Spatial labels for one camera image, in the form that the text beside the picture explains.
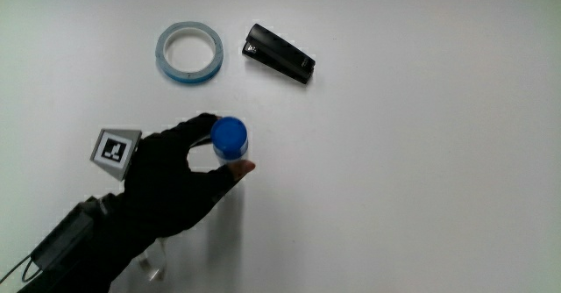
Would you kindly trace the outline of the person's left hand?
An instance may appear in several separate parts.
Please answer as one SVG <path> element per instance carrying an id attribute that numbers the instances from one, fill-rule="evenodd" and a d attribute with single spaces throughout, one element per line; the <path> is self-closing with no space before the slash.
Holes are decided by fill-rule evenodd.
<path id="1" fill-rule="evenodd" d="M 183 232 L 201 221 L 245 175 L 248 160 L 208 172 L 188 165 L 193 144 L 210 135 L 221 118 L 202 113 L 143 138 L 132 156 L 124 191 L 101 199 L 107 211 L 100 229 L 113 238 L 160 238 Z"/>

